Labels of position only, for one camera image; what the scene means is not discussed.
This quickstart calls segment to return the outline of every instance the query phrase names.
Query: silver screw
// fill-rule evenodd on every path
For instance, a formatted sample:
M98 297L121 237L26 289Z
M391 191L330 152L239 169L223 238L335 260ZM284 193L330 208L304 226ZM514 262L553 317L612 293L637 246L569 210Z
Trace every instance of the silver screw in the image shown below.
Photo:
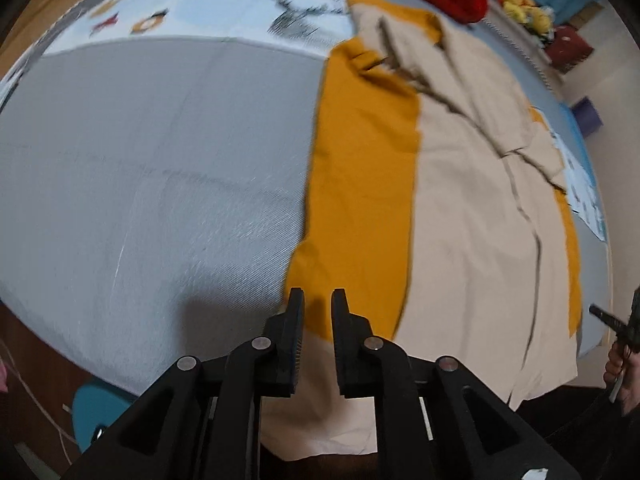
M364 346L369 350L380 350L384 346L384 344L385 342L382 341L382 339L374 335L369 336L364 340Z
M178 368L180 368L180 370L182 370L183 372L191 370L195 365L196 358L191 357L190 355L185 355L184 357L178 359Z
M458 369L458 360L453 357L443 357L438 360L438 366L446 372L453 372Z
M256 350L266 350L271 346L271 339L264 336L257 337L251 341L251 346Z

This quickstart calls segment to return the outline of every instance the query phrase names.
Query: dark brown floor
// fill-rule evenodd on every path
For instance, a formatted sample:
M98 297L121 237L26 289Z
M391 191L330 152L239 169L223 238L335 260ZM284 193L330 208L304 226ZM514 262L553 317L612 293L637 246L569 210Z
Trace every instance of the dark brown floor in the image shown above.
M38 339L1 303L0 337L9 347L23 380L35 397L56 423L73 435L71 415L62 405L71 407L75 391L91 378L91 374ZM2 345L0 355L9 361ZM62 474L68 463L58 431L11 374L8 387L8 394L0 394L0 431L7 433L14 444L24 442L47 465ZM78 448L67 441L65 445L71 460L75 460L79 456Z

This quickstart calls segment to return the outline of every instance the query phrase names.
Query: pink object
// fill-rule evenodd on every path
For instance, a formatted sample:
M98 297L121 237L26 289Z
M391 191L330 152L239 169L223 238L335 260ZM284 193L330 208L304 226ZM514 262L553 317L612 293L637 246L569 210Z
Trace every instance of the pink object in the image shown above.
M6 367L2 359L0 359L0 393L9 393L9 389L6 387Z

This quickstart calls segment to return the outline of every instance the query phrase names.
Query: gray fabric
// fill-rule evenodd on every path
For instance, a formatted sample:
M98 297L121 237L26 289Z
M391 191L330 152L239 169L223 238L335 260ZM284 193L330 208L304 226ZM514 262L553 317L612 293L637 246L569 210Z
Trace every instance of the gray fabric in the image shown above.
M302 234L321 72L198 40L41 59L0 115L0 297L136 393L259 334Z

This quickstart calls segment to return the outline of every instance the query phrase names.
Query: human hand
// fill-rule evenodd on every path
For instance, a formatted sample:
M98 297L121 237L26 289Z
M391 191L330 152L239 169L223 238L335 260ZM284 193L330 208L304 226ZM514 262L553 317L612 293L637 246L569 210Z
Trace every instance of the human hand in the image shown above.
M640 354L631 353L626 346L624 351L625 378L618 393L618 400L622 405L622 414L626 415L640 404ZM605 365L605 372L602 377L607 386L613 386L617 376L622 371L622 352L622 345L618 342L613 343L611 350L609 350L609 361Z

